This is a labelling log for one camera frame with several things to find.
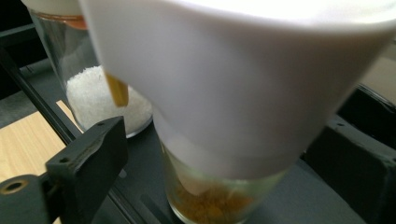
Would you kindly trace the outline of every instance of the glass beaker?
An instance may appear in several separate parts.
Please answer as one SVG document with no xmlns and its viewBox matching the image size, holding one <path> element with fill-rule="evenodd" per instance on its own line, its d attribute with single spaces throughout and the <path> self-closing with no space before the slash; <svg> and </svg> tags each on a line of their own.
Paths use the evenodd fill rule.
<svg viewBox="0 0 396 224">
<path fill-rule="evenodd" d="M 287 172 L 251 180 L 220 178 L 189 167 L 162 147 L 166 196 L 187 224 L 243 223 Z"/>
<path fill-rule="evenodd" d="M 30 14 L 62 83 L 67 104 L 82 131 L 98 121 L 116 116 L 124 116 L 127 137 L 136 135 L 150 124 L 150 102 L 131 87 L 128 87 L 128 105 L 114 105 L 106 75 L 96 59 L 82 16 L 56 16 L 32 9 Z"/>
</svg>

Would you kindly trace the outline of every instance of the black clamp holder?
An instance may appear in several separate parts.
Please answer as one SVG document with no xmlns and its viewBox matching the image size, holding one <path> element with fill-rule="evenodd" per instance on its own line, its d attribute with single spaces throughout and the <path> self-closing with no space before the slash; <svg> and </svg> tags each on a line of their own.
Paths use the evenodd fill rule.
<svg viewBox="0 0 396 224">
<path fill-rule="evenodd" d="M 98 122 L 46 163 L 41 176 L 0 183 L 0 223 L 91 223 L 128 160 L 123 118 Z"/>
</svg>

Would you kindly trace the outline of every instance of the white granules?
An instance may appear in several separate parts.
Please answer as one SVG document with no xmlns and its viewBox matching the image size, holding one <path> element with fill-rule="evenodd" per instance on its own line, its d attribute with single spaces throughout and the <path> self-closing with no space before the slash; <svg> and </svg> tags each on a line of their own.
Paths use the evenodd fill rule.
<svg viewBox="0 0 396 224">
<path fill-rule="evenodd" d="M 151 103 L 133 90 L 129 91 L 129 104 L 116 107 L 101 66 L 84 69 L 71 77 L 66 84 L 66 96 L 78 125 L 83 131 L 95 123 L 124 116 L 127 136 L 140 132 L 152 116 Z"/>
</svg>

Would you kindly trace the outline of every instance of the brown liquid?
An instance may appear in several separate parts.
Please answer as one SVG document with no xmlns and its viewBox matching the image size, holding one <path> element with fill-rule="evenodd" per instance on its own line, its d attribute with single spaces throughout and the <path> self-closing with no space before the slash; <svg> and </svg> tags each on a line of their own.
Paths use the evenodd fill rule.
<svg viewBox="0 0 396 224">
<path fill-rule="evenodd" d="M 222 186 L 193 195 L 178 183 L 175 196 L 169 197 L 171 204 L 185 218 L 196 223 L 237 223 L 253 202 L 249 196 L 238 192 L 230 192 Z"/>
</svg>

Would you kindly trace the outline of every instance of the glass jar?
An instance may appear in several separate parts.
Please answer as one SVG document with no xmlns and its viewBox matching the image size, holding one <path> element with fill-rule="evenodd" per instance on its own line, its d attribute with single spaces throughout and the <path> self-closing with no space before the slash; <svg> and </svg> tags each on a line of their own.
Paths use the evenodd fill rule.
<svg viewBox="0 0 396 224">
<path fill-rule="evenodd" d="M 151 104 L 131 87 L 125 107 L 117 107 L 96 59 L 82 16 L 56 16 L 30 9 L 35 28 L 62 83 L 67 104 L 82 131 L 103 119 L 124 116 L 127 137 L 152 120 Z"/>
<path fill-rule="evenodd" d="M 251 180 L 219 178 L 192 169 L 162 146 L 168 202 L 188 224 L 243 223 L 287 172 Z"/>
</svg>

